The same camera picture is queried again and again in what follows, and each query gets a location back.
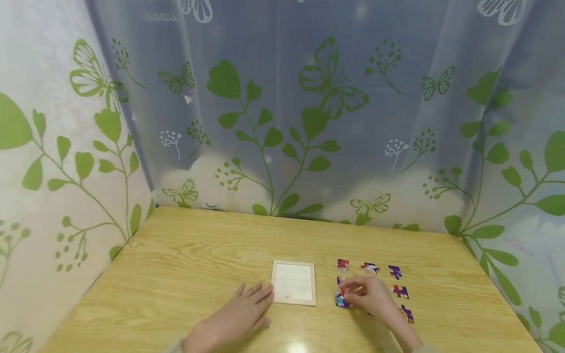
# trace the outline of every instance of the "green leaf print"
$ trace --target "green leaf print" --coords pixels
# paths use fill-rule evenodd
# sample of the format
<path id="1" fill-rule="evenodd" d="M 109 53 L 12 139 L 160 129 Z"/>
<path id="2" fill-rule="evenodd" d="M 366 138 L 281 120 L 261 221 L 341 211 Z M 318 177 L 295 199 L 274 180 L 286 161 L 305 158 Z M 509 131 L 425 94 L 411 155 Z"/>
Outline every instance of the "green leaf print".
<path id="1" fill-rule="evenodd" d="M 376 69 L 373 69 L 370 66 L 366 67 L 364 71 L 365 75 L 368 76 L 372 73 L 382 75 L 392 89 L 394 89 L 397 93 L 402 94 L 402 91 L 398 89 L 392 82 L 390 82 L 387 76 L 389 68 L 395 68 L 398 62 L 402 59 L 402 49 L 397 46 L 396 42 L 390 42 L 389 44 L 388 39 L 383 40 L 383 46 L 387 46 L 388 48 L 381 48 L 380 45 L 377 45 L 375 47 L 375 55 L 369 56 L 369 63 L 374 64 Z"/>
<path id="2" fill-rule="evenodd" d="M 493 259 L 495 259 L 500 263 L 503 263 L 504 265 L 518 266 L 519 264 L 518 259 L 514 255 L 509 254 L 507 252 L 495 250 L 495 249 L 487 249 L 487 248 L 484 248 L 483 251 L 487 253 L 489 256 L 491 256 Z"/>
<path id="3" fill-rule="evenodd" d="M 57 136 L 57 152 L 59 153 L 59 159 L 62 162 L 68 155 L 71 149 L 71 140 L 65 136 Z"/>
<path id="4" fill-rule="evenodd" d="M 121 136 L 120 114 L 109 109 L 94 114 L 94 121 L 100 131 L 113 143 L 118 143 Z"/>
<path id="5" fill-rule="evenodd" d="M 77 152 L 75 153 L 75 168 L 82 181 L 90 175 L 94 166 L 94 157 L 90 152 Z"/>
<path id="6" fill-rule="evenodd" d="M 508 123 L 508 121 L 501 120 L 490 128 L 488 135 L 502 136 L 502 135 L 506 135 L 509 131 L 510 131 L 510 124 Z"/>
<path id="7" fill-rule="evenodd" d="M 520 163 L 527 170 L 529 170 L 529 171 L 533 170 L 532 155 L 528 151 L 523 150 L 522 152 L 520 152 Z"/>
<path id="8" fill-rule="evenodd" d="M 131 235 L 134 235 L 140 227 L 141 223 L 141 205 L 136 203 L 133 206 L 132 216 L 129 219 L 129 231 Z"/>
<path id="9" fill-rule="evenodd" d="M 300 196 L 298 194 L 288 195 L 279 205 L 279 215 L 283 215 L 289 208 L 294 207 L 298 201 L 300 201 Z"/>
<path id="10" fill-rule="evenodd" d="M 490 265 L 493 268 L 493 272 L 498 280 L 498 283 L 502 287 L 502 291 L 506 294 L 510 302 L 516 306 L 522 305 L 520 294 L 518 294 L 518 291 L 516 290 L 512 282 L 510 282 L 508 277 L 506 277 L 506 275 L 502 273 L 502 271 L 500 271 L 498 267 L 492 265 L 492 263 Z"/>
<path id="11" fill-rule="evenodd" d="M 24 113 L 10 97 L 0 93 L 0 150 L 21 147 L 32 139 Z"/>
<path id="12" fill-rule="evenodd" d="M 518 318 L 520 319 L 520 321 L 522 322 L 522 325 L 524 325 L 524 327 L 526 328 L 526 330 L 529 331 L 529 330 L 530 330 L 530 324 L 529 324 L 528 319 L 526 319 L 525 316 L 522 315 L 522 314 L 518 314 L 517 316 L 518 316 Z"/>
<path id="13" fill-rule="evenodd" d="M 508 167 L 502 170 L 502 177 L 512 186 L 519 188 L 522 185 L 520 173 L 514 167 Z"/>
<path id="14" fill-rule="evenodd" d="M 137 159 L 137 154 L 132 152 L 131 156 L 129 157 L 129 173 L 133 174 L 139 168 L 140 161 Z"/>
<path id="15" fill-rule="evenodd" d="M 259 113 L 259 119 L 257 120 L 257 126 L 267 124 L 271 120 L 273 120 L 273 113 L 271 113 L 271 111 L 269 109 L 264 108 L 263 110 L 261 110 L 261 113 Z"/>
<path id="16" fill-rule="evenodd" d="M 98 171 L 100 173 L 111 173 L 116 170 L 116 166 L 107 159 L 101 159 L 99 162 Z"/>
<path id="17" fill-rule="evenodd" d="M 506 163 L 509 156 L 510 153 L 504 146 L 504 143 L 498 142 L 490 149 L 486 159 L 493 164 L 503 164 Z"/>
<path id="18" fill-rule="evenodd" d="M 321 203 L 314 203 L 314 204 L 311 204 L 311 205 L 306 206 L 304 208 L 301 208 L 300 210 L 296 211 L 295 213 L 297 215 L 304 215 L 304 214 L 307 214 L 307 213 L 314 213 L 314 212 L 321 211 L 322 208 L 324 208 L 324 205 L 322 205 Z"/>
<path id="19" fill-rule="evenodd" d="M 35 109 L 32 111 L 33 125 L 35 126 L 39 137 L 42 138 L 45 133 L 45 114 L 37 112 Z"/>
<path id="20" fill-rule="evenodd" d="M 21 185 L 28 190 L 39 190 L 43 180 L 43 167 L 41 166 L 41 156 L 36 159 L 25 172 Z"/>
<path id="21" fill-rule="evenodd" d="M 551 134 L 545 145 L 545 165 L 549 173 L 565 170 L 565 131 Z"/>
<path id="22" fill-rule="evenodd" d="M 534 308 L 530 307 L 529 308 L 529 314 L 530 317 L 532 318 L 532 322 L 533 324 L 537 327 L 540 328 L 541 327 L 541 315 L 540 312 L 535 310 Z"/>
<path id="23" fill-rule="evenodd" d="M 296 149 L 294 148 L 293 145 L 291 145 L 289 143 L 284 145 L 281 150 L 288 157 L 291 157 L 291 158 L 297 158 L 298 157 L 298 153 L 296 152 Z"/>
<path id="24" fill-rule="evenodd" d="M 108 257 L 110 258 L 110 261 L 113 261 L 116 258 L 116 256 L 122 250 L 122 248 L 123 248 L 122 245 L 116 245 L 109 250 Z"/>
<path id="25" fill-rule="evenodd" d="M 322 172 L 330 167 L 331 163 L 324 156 L 318 156 L 310 162 L 306 170 L 311 172 Z"/>
<path id="26" fill-rule="evenodd" d="M 544 197 L 534 205 L 552 216 L 565 215 L 565 195 L 551 195 Z"/>
<path id="27" fill-rule="evenodd" d="M 482 75 L 481 78 L 477 81 L 477 84 L 467 90 L 467 97 L 469 97 L 469 99 L 474 101 L 475 103 L 486 106 L 488 104 L 489 97 L 494 90 L 501 70 L 502 67 L 500 67 L 496 71 L 490 71 Z"/>
<path id="28" fill-rule="evenodd" d="M 217 66 L 210 69 L 208 73 L 206 88 L 215 95 L 227 99 L 239 99 L 241 96 L 240 77 L 233 64 L 227 60 L 221 60 Z"/>
<path id="29" fill-rule="evenodd" d="M 275 147 L 278 146 L 283 141 L 283 132 L 278 130 L 276 127 L 270 127 L 265 135 L 265 142 L 263 146 L 265 147 Z"/>
<path id="30" fill-rule="evenodd" d="M 490 101 L 489 109 L 495 110 L 506 107 L 514 101 L 514 95 L 509 92 L 508 88 L 502 88 L 494 95 Z"/>
<path id="31" fill-rule="evenodd" d="M 230 130 L 239 119 L 241 113 L 240 112 L 228 112 L 225 114 L 220 115 L 218 118 L 218 123 L 226 130 Z"/>
<path id="32" fill-rule="evenodd" d="M 461 218 L 457 215 L 447 216 L 444 218 L 445 230 L 451 235 L 459 235 L 461 230 Z"/>
<path id="33" fill-rule="evenodd" d="M 47 182 L 47 188 L 49 189 L 49 191 L 57 191 L 60 188 L 64 187 L 65 185 L 70 184 L 68 181 L 66 180 L 61 180 L 61 179 L 50 179 Z"/>
<path id="34" fill-rule="evenodd" d="M 565 348 L 565 321 L 561 321 L 552 327 L 549 331 L 549 340 L 559 347 Z"/>
<path id="35" fill-rule="evenodd" d="M 471 238 L 474 239 L 494 239 L 504 233 L 504 227 L 501 225 L 486 225 L 476 229 Z"/>
<path id="36" fill-rule="evenodd" d="M 471 138 L 479 133 L 480 128 L 481 128 L 480 121 L 472 121 L 470 123 L 465 123 L 461 125 L 459 131 L 461 131 L 461 136 L 463 136 L 464 138 Z"/>
<path id="37" fill-rule="evenodd" d="M 247 103 L 249 104 L 252 101 L 257 100 L 257 98 L 259 98 L 260 96 L 261 96 L 261 87 L 255 85 L 255 81 L 249 81 L 247 83 L 247 89 L 246 89 Z"/>
<path id="38" fill-rule="evenodd" d="M 263 207 L 262 205 L 259 205 L 258 203 L 254 204 L 251 209 L 253 210 L 253 213 L 259 216 L 267 216 L 267 209 L 265 207 Z"/>

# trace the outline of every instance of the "puzzle piece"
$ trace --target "puzzle piece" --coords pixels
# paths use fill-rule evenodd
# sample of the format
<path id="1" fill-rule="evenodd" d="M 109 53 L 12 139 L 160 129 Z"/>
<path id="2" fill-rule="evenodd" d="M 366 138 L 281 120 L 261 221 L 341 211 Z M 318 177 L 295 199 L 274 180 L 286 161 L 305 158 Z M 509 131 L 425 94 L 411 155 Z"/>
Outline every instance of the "puzzle piece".
<path id="1" fill-rule="evenodd" d="M 394 285 L 394 288 L 392 288 L 392 293 L 396 293 L 397 297 L 401 298 L 401 296 L 404 295 L 404 297 L 406 299 L 410 299 L 410 297 L 408 296 L 408 290 L 406 289 L 406 287 L 402 287 L 402 289 L 400 289 L 399 286 Z"/>
<path id="2" fill-rule="evenodd" d="M 410 324 L 414 323 L 414 317 L 411 310 L 408 310 L 404 305 L 401 305 L 398 310 L 400 311 L 402 316 L 404 316 L 404 319 L 406 321 L 408 321 Z"/>
<path id="3" fill-rule="evenodd" d="M 345 273 L 349 269 L 349 261 L 343 259 L 337 259 L 337 268 L 341 270 L 341 272 Z"/>
<path id="4" fill-rule="evenodd" d="M 402 272 L 400 272 L 400 267 L 389 265 L 389 268 L 390 268 L 390 275 L 392 277 L 396 277 L 397 280 L 399 280 L 400 277 L 402 277 Z"/>
<path id="5" fill-rule="evenodd" d="M 361 268 L 363 268 L 365 270 L 365 272 L 367 273 L 373 273 L 376 274 L 378 271 L 380 271 L 381 269 L 377 267 L 377 265 L 372 264 L 370 262 L 364 262 L 361 265 Z"/>

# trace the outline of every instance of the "wood grain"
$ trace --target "wood grain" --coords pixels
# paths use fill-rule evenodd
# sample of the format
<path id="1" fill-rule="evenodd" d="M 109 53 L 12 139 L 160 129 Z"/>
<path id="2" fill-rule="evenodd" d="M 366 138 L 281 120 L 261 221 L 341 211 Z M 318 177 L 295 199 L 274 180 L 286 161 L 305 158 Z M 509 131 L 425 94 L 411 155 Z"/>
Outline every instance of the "wood grain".
<path id="1" fill-rule="evenodd" d="M 335 306 L 337 258 L 350 260 L 347 276 L 375 262 L 387 285 L 407 287 L 398 305 L 443 352 L 540 352 L 453 236 L 176 207 L 155 210 L 40 352 L 159 353 L 240 282 L 269 282 L 273 260 L 315 264 L 317 306 L 273 304 L 271 327 L 230 351 L 400 352 L 366 313 Z"/>

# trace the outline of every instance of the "finger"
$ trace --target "finger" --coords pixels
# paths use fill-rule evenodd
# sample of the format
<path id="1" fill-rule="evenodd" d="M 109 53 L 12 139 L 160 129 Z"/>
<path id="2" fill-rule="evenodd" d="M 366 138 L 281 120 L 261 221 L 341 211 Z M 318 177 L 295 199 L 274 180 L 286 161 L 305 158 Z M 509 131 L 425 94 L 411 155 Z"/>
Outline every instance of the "finger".
<path id="1" fill-rule="evenodd" d="M 270 324 L 271 324 L 271 319 L 269 319 L 266 316 L 262 316 L 259 318 L 259 320 L 257 320 L 255 325 L 253 325 L 253 327 L 251 328 L 251 333 L 255 333 L 258 330 L 261 330 L 262 328 L 268 327 Z"/>
<path id="2" fill-rule="evenodd" d="M 253 287 L 248 289 L 247 292 L 245 292 L 244 297 L 249 298 L 250 296 L 255 294 L 259 289 L 261 289 L 262 287 L 263 287 L 263 284 L 261 282 L 257 283 L 256 285 L 254 285 Z"/>
<path id="3" fill-rule="evenodd" d="M 253 303 L 259 303 L 261 300 L 266 298 L 269 294 L 273 292 L 273 285 L 269 284 L 262 290 L 258 290 L 255 294 L 251 296 L 251 301 Z"/>
<path id="4" fill-rule="evenodd" d="M 245 283 L 240 284 L 240 287 L 233 293 L 233 298 L 241 297 L 245 289 Z"/>
<path id="5" fill-rule="evenodd" d="M 355 277 L 351 277 L 346 279 L 345 281 L 342 281 L 338 287 L 339 288 L 346 288 L 346 287 L 360 287 L 360 286 L 365 286 L 368 282 L 368 280 L 371 277 L 362 277 L 362 276 L 355 276 Z"/>
<path id="6" fill-rule="evenodd" d="M 269 309 L 274 299 L 275 299 L 275 292 L 272 291 L 269 293 L 268 296 L 266 296 L 263 300 L 257 303 L 257 311 L 259 312 L 259 315 L 262 315 L 267 309 Z"/>

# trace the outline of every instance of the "plant stem print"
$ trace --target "plant stem print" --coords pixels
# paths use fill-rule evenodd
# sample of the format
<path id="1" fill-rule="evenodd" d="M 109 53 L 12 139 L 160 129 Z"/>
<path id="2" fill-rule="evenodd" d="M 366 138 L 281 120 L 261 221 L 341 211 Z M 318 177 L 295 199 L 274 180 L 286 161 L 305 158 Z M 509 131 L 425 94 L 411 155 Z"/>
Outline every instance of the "plant stem print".
<path id="1" fill-rule="evenodd" d="M 9 224 L 0 219 L 0 261 L 3 262 L 3 267 L 0 267 L 2 269 L 0 272 L 0 292 L 8 274 L 12 253 L 19 243 L 30 235 L 29 228 L 20 228 L 19 223 Z"/>
<path id="2" fill-rule="evenodd" d="M 314 203 L 297 211 L 291 211 L 290 209 L 300 201 L 300 196 L 297 193 L 291 193 L 291 189 L 303 172 L 322 172 L 331 166 L 330 161 L 323 154 L 312 158 L 311 153 L 316 150 L 321 152 L 337 152 L 341 150 L 341 147 L 335 140 L 315 142 L 315 139 L 325 130 L 328 119 L 339 117 L 343 106 L 349 111 L 354 111 L 364 106 L 368 101 L 368 96 L 356 88 L 333 86 L 333 83 L 327 82 L 326 79 L 333 77 L 335 74 L 334 69 L 337 66 L 337 44 L 333 37 L 328 37 L 324 40 L 317 49 L 315 58 L 316 62 L 323 63 L 325 68 L 321 66 L 305 66 L 301 70 L 299 82 L 301 82 L 301 85 L 304 84 L 305 86 L 303 87 L 307 87 L 307 90 L 318 91 L 325 96 L 319 107 L 302 110 L 302 132 L 299 132 L 295 127 L 289 129 L 290 137 L 294 142 L 285 143 L 281 151 L 298 163 L 298 170 L 280 196 L 275 195 L 275 188 L 271 170 L 265 156 L 265 150 L 280 146 L 284 140 L 283 132 L 276 128 L 273 122 L 273 113 L 269 109 L 262 109 L 256 119 L 252 119 L 248 113 L 249 104 L 261 96 L 261 87 L 254 81 L 249 81 L 245 89 L 246 99 L 243 100 L 241 98 L 240 78 L 231 62 L 221 60 L 217 66 L 210 69 L 210 79 L 206 85 L 208 90 L 220 97 L 232 99 L 239 103 L 239 108 L 236 111 L 224 113 L 218 118 L 219 124 L 226 130 L 230 130 L 236 125 L 241 116 L 244 117 L 246 131 L 236 129 L 235 136 L 238 140 L 252 143 L 257 147 L 265 167 L 268 182 L 262 183 L 248 176 L 241 167 L 241 159 L 238 157 L 232 159 L 232 164 L 237 169 L 232 167 L 230 163 L 225 162 L 223 165 L 225 169 L 218 168 L 218 174 L 215 177 L 220 179 L 219 183 L 221 186 L 227 186 L 228 190 L 231 191 L 239 190 L 240 182 L 245 179 L 264 188 L 271 201 L 268 205 L 254 204 L 252 211 L 257 215 L 304 217 L 306 214 L 318 212 L 323 208 L 322 204 Z M 313 77 L 323 79 L 324 83 L 310 85 L 314 81 L 305 79 L 303 73 L 312 73 Z M 344 97 L 347 94 L 344 94 L 342 91 L 349 92 L 351 95 L 346 99 Z M 265 131 L 265 129 L 264 137 L 260 137 L 261 132 Z"/>
<path id="3" fill-rule="evenodd" d="M 398 156 L 400 155 L 400 153 L 404 152 L 407 149 L 408 144 L 404 143 L 404 141 L 399 141 L 398 139 L 390 140 L 390 142 L 386 144 L 385 156 L 395 156 L 394 164 L 392 165 L 392 169 L 390 170 L 391 173 L 393 172 L 394 167 L 396 167 Z"/>
<path id="4" fill-rule="evenodd" d="M 369 223 L 373 218 L 369 212 L 384 213 L 388 210 L 388 202 L 390 201 L 390 194 L 383 194 L 379 197 L 369 200 L 351 199 L 349 205 L 355 209 L 357 218 L 355 219 L 356 225 L 363 225 Z M 341 223 L 351 224 L 349 220 L 342 220 Z"/>
<path id="5" fill-rule="evenodd" d="M 349 85 L 342 79 L 344 70 L 339 64 L 339 50 L 333 36 L 326 38 L 314 52 L 315 65 L 306 65 L 300 70 L 298 84 L 307 92 L 322 95 L 320 108 L 330 119 L 341 116 L 344 108 L 353 112 L 369 102 L 364 91 Z"/>
<path id="6" fill-rule="evenodd" d="M 125 139 L 126 141 L 120 144 L 121 120 L 118 112 L 105 108 L 102 112 L 94 115 L 94 121 L 98 129 L 110 142 L 110 147 L 99 140 L 94 140 L 93 146 L 98 151 L 106 153 L 109 157 L 112 157 L 114 161 L 118 162 L 116 165 L 108 159 L 100 159 L 98 171 L 101 173 L 118 172 L 124 177 L 125 210 L 124 214 L 119 216 L 112 214 L 85 184 L 88 177 L 92 174 L 95 165 L 95 158 L 90 152 L 76 152 L 73 156 L 73 170 L 69 171 L 66 166 L 70 165 L 70 163 L 65 163 L 65 161 L 70 158 L 69 151 L 71 149 L 71 141 L 65 136 L 57 136 L 57 154 L 53 155 L 48 152 L 44 147 L 44 133 L 47 128 L 44 114 L 33 110 L 32 121 L 34 130 L 32 130 L 31 125 L 28 123 L 21 109 L 12 99 L 2 93 L 0 93 L 0 111 L 2 111 L 0 115 L 0 127 L 5 128 L 10 136 L 10 138 L 0 143 L 0 149 L 14 149 L 31 142 L 40 152 L 40 155 L 29 166 L 22 179 L 21 184 L 25 189 L 39 190 L 42 185 L 44 185 L 43 164 L 50 163 L 58 170 L 59 175 L 47 180 L 47 189 L 55 192 L 63 187 L 68 188 L 72 186 L 78 188 L 92 202 L 98 205 L 107 217 L 107 221 L 105 222 L 85 227 L 72 224 L 68 215 L 62 218 L 62 226 L 64 228 L 72 225 L 72 228 L 77 232 L 72 232 L 68 236 L 63 234 L 68 244 L 63 246 L 62 252 L 58 251 L 55 253 L 55 257 L 57 259 L 60 258 L 60 263 L 56 267 L 57 270 L 60 271 L 65 267 L 67 271 L 70 271 L 73 266 L 69 265 L 73 263 L 79 265 L 81 261 L 86 259 L 88 254 L 86 251 L 86 234 L 94 228 L 113 226 L 121 234 L 124 243 L 131 238 L 141 222 L 141 206 L 136 204 L 132 209 L 129 208 L 128 179 L 138 170 L 139 160 L 136 153 L 132 151 L 131 148 L 133 140 L 131 135 L 128 134 Z M 118 219 L 124 219 L 125 226 L 122 226 L 122 223 L 119 222 Z M 75 244 L 74 246 L 77 248 L 76 252 L 70 251 L 73 242 Z M 74 259 L 71 259 L 71 263 L 64 264 L 63 255 L 69 255 L 70 257 L 74 257 Z"/>
<path id="7" fill-rule="evenodd" d="M 139 87 L 147 89 L 147 87 L 140 84 L 136 79 L 133 78 L 132 74 L 128 69 L 129 65 L 129 52 L 116 38 L 112 38 L 112 50 L 114 51 L 114 60 L 116 61 L 116 68 L 118 70 L 123 69 Z"/>
<path id="8" fill-rule="evenodd" d="M 179 207 L 191 208 L 187 201 L 196 201 L 198 198 L 198 191 L 194 189 L 194 182 L 192 179 L 186 179 L 186 181 L 177 189 L 163 188 L 161 190 L 163 194 L 172 197 L 173 201 Z"/>
<path id="9" fill-rule="evenodd" d="M 212 144 L 208 138 L 208 134 L 204 132 L 204 127 L 198 119 L 190 123 L 190 126 L 186 129 L 186 134 L 190 136 L 191 139 L 198 142 L 198 146 L 192 151 L 189 158 L 192 158 L 204 143 L 208 146 Z"/>
<path id="10" fill-rule="evenodd" d="M 410 162 L 410 164 L 401 171 L 401 173 L 406 172 L 406 170 L 410 168 L 423 154 L 434 153 L 436 151 L 436 139 L 433 138 L 434 135 L 435 133 L 431 129 L 428 129 L 426 131 L 422 131 L 420 136 L 416 137 L 412 146 L 414 147 L 414 151 L 418 154 L 412 162 Z"/>
<path id="11" fill-rule="evenodd" d="M 561 286 L 557 290 L 557 297 L 561 302 L 563 308 L 565 308 L 565 287 Z M 522 322 L 522 324 L 526 327 L 526 329 L 530 332 L 530 334 L 534 337 L 536 342 L 541 347 L 546 347 L 551 352 L 557 352 L 550 344 L 557 345 L 561 348 L 565 348 L 565 311 L 561 311 L 559 313 L 560 322 L 555 324 L 550 330 L 547 335 L 542 334 L 542 316 L 539 311 L 534 309 L 533 307 L 528 308 L 528 316 L 529 320 L 522 314 L 518 314 L 518 318 Z M 532 330 L 532 326 L 530 321 L 536 327 L 535 330 Z"/>
<path id="12" fill-rule="evenodd" d="M 424 100 L 427 102 L 432 99 L 435 92 L 439 92 L 439 94 L 446 94 L 451 87 L 451 83 L 449 81 L 453 78 L 454 73 L 455 65 L 451 65 L 441 74 L 441 77 L 437 81 L 431 76 L 423 76 L 421 85 L 424 90 Z"/>
<path id="13" fill-rule="evenodd" d="M 372 73 L 382 75 L 392 89 L 394 89 L 397 93 L 402 94 L 402 91 L 398 89 L 387 76 L 389 68 L 395 68 L 398 62 L 402 59 L 402 49 L 397 47 L 396 42 L 390 42 L 389 44 L 388 39 L 383 39 L 383 46 L 386 46 L 387 44 L 389 46 L 388 49 L 381 48 L 381 46 L 378 45 L 375 47 L 375 55 L 377 57 L 375 58 L 373 55 L 369 56 L 369 63 L 374 64 L 375 68 L 368 66 L 365 68 L 364 72 L 367 76 Z M 389 52 L 386 54 L 386 58 L 384 58 L 383 51 L 386 50 L 389 50 Z"/>
<path id="14" fill-rule="evenodd" d="M 486 107 L 485 114 L 505 107 L 514 100 L 514 96 L 509 93 L 508 88 L 495 90 L 500 71 L 501 69 L 499 68 L 497 71 L 486 73 L 477 82 L 476 86 L 467 90 L 467 97 L 469 99 Z M 472 148 L 481 156 L 479 184 L 475 193 L 464 190 L 458 183 L 458 176 L 463 172 L 463 170 L 459 167 L 451 169 L 451 175 L 453 175 L 453 178 L 443 176 L 447 173 L 447 171 L 443 168 L 438 171 L 440 177 L 434 178 L 432 175 L 429 179 L 433 180 L 437 186 L 432 187 L 431 190 L 429 189 L 430 185 L 428 185 L 428 183 L 423 185 L 427 188 L 425 191 L 426 195 L 430 195 L 430 198 L 433 199 L 440 199 L 444 192 L 457 190 L 462 192 L 470 200 L 472 205 L 470 217 L 466 221 L 462 220 L 457 215 L 445 217 L 445 228 L 448 233 L 460 237 L 463 240 L 463 243 L 467 246 L 470 252 L 472 252 L 476 258 L 480 259 L 479 263 L 486 273 L 490 274 L 490 270 L 492 270 L 510 302 L 519 306 L 521 305 L 520 295 L 508 277 L 506 277 L 506 275 L 498 268 L 499 264 L 517 266 L 519 264 L 518 259 L 507 252 L 485 248 L 482 246 L 481 241 L 501 236 L 505 231 L 505 227 L 502 225 L 492 224 L 492 221 L 525 204 L 535 206 L 553 216 L 565 215 L 565 195 L 551 195 L 538 200 L 535 200 L 534 198 L 536 191 L 544 184 L 554 182 L 564 183 L 559 180 L 552 180 L 550 176 L 552 173 L 565 170 L 565 160 L 563 159 L 563 150 L 565 150 L 565 131 L 554 132 L 545 144 L 544 156 L 546 172 L 543 173 L 543 175 L 539 175 L 534 169 L 533 157 L 527 150 L 523 150 L 520 153 L 520 164 L 526 171 L 526 174 L 531 175 L 530 178 L 532 182 L 523 182 L 523 180 L 525 181 L 525 176 L 520 174 L 519 170 L 515 166 L 511 165 L 502 169 L 502 178 L 510 186 L 516 188 L 521 199 L 497 214 L 485 217 L 485 219 L 482 220 L 476 220 L 475 216 L 477 214 L 477 209 L 481 205 L 485 165 L 487 163 L 494 165 L 505 164 L 510 156 L 510 153 L 503 142 L 495 142 L 494 144 L 487 142 L 503 136 L 509 131 L 510 125 L 504 120 L 498 121 L 490 126 L 489 129 L 487 129 L 484 119 L 461 125 L 461 135 L 464 138 L 475 139 L 472 143 Z M 476 244 L 481 251 L 480 254 L 475 253 L 471 246 L 471 242 Z"/>
<path id="15" fill-rule="evenodd" d="M 165 147 L 174 146 L 176 148 L 177 159 L 180 159 L 179 140 L 181 139 L 181 137 L 182 134 L 174 131 L 169 132 L 169 130 L 161 131 L 161 135 L 159 137 L 163 146 Z"/>
<path id="16" fill-rule="evenodd" d="M 16 331 L 10 331 L 0 339 L 1 353 L 29 353 L 32 346 L 33 339 L 24 339 L 24 336 Z"/>
<path id="17" fill-rule="evenodd" d="M 159 71 L 157 72 L 157 76 L 169 87 L 169 91 L 174 94 L 180 94 L 182 87 L 185 85 L 191 89 L 195 86 L 194 77 L 192 76 L 192 67 L 189 61 L 182 65 L 179 76 L 168 71 Z"/>
<path id="18" fill-rule="evenodd" d="M 120 103 L 129 100 L 128 90 L 120 81 L 105 77 L 90 45 L 83 39 L 78 39 L 72 56 L 80 67 L 69 74 L 73 91 L 81 97 L 104 96 L 106 108 L 121 112 Z"/>

